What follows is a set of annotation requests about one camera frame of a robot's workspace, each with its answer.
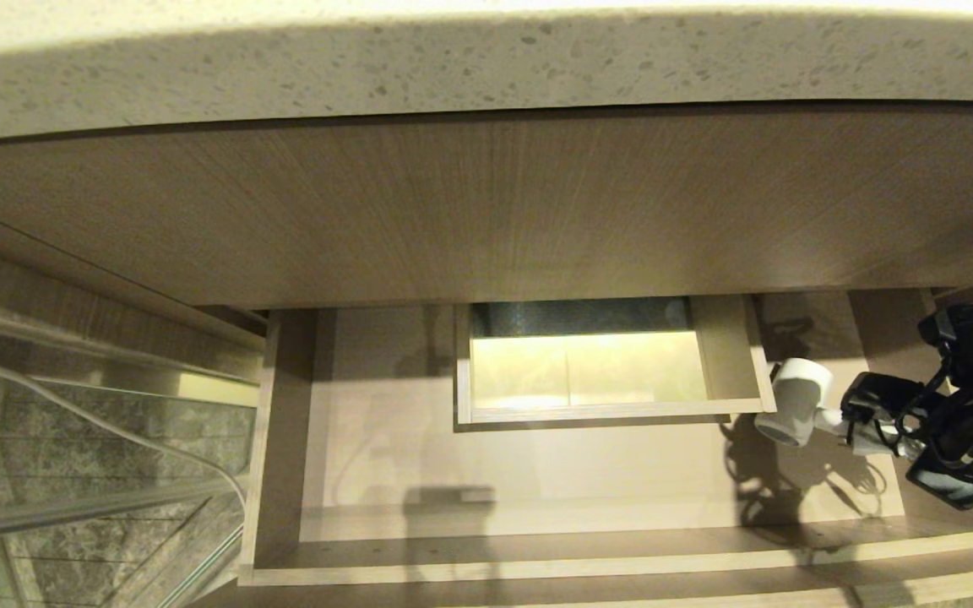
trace white cable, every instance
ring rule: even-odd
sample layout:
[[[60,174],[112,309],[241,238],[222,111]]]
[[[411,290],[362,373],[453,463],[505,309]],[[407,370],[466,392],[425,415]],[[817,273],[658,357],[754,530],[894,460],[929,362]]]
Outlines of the white cable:
[[[4,380],[16,382],[17,384],[32,390],[32,392],[40,395],[44,399],[51,401],[53,404],[61,405],[62,408],[70,411],[74,415],[81,416],[81,418],[84,418],[93,424],[96,424],[96,426],[103,428],[104,431],[113,432],[113,434],[116,434],[123,439],[131,440],[131,442],[135,442],[139,446],[154,449],[160,451],[160,453],[175,455],[175,457],[181,459],[188,459],[188,461],[193,462],[194,464],[204,466],[205,469],[215,470],[216,473],[220,474],[220,477],[227,480],[228,484],[231,484],[231,487],[235,489],[235,493],[237,496],[239,496],[239,501],[242,503],[242,508],[247,508],[247,494],[246,492],[243,492],[242,486],[239,485],[239,482],[235,480],[235,477],[233,477],[231,473],[228,473],[227,470],[224,470],[223,467],[220,467],[218,464],[216,464],[216,462],[201,458],[199,455],[186,453],[186,451],[182,451],[171,446],[163,445],[161,442],[154,442],[154,440],[140,436],[136,434],[136,432],[127,431],[125,428],[112,424],[111,422],[107,422],[106,420],[101,419],[99,416],[92,415],[92,413],[81,409],[76,404],[71,404],[70,401],[59,397],[55,393],[52,393],[51,390],[43,388],[43,385],[22,373],[17,373],[13,370],[0,366],[0,377],[4,378]]]

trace speckled countertop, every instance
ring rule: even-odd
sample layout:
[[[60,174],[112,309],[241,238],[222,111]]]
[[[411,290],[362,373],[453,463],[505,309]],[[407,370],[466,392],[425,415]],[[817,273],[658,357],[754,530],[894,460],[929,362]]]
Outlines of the speckled countertop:
[[[973,100],[973,1],[0,0],[0,138],[827,99]]]

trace marble wall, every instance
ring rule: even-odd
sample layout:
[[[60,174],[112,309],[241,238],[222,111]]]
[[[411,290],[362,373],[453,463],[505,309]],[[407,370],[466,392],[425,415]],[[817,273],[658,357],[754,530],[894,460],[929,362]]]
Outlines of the marble wall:
[[[246,469],[253,409],[53,389],[128,430],[213,459],[232,472]],[[210,476],[197,465],[125,442],[27,389],[0,381],[0,505],[91,497]],[[16,595],[35,608],[158,604],[162,597],[152,600],[155,592],[170,592],[223,540],[212,538],[227,536],[239,523],[241,509],[229,494],[5,536],[0,541],[0,605],[18,605],[4,585],[13,585]],[[172,566],[174,573],[161,576]]]

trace open drawer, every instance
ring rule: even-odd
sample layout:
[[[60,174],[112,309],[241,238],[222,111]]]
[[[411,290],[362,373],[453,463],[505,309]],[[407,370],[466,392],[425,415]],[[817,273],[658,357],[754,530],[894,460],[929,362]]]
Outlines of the open drawer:
[[[454,315],[460,425],[775,411],[749,297],[475,304]]]
[[[752,362],[754,338],[770,361],[804,347],[834,371],[835,405],[860,371],[915,377],[936,365],[914,335],[920,293],[781,294],[756,311],[716,296],[704,311],[733,322],[705,338],[737,349],[714,355],[702,342],[702,365],[744,356],[756,382],[768,369]],[[273,315],[240,585],[312,605],[753,605],[765,594],[769,605],[903,605],[973,594],[962,578],[973,577],[973,512],[901,485],[905,463],[853,457],[827,435],[775,445],[753,412],[463,432],[456,315]],[[759,392],[726,400],[759,403]],[[924,593],[907,582],[907,596],[841,593],[919,577]]]

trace countertop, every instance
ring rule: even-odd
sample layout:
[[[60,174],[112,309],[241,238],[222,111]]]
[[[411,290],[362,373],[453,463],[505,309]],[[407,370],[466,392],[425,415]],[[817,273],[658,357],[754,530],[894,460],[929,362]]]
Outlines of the countertop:
[[[973,3],[0,0],[0,138],[723,100],[973,101]]]

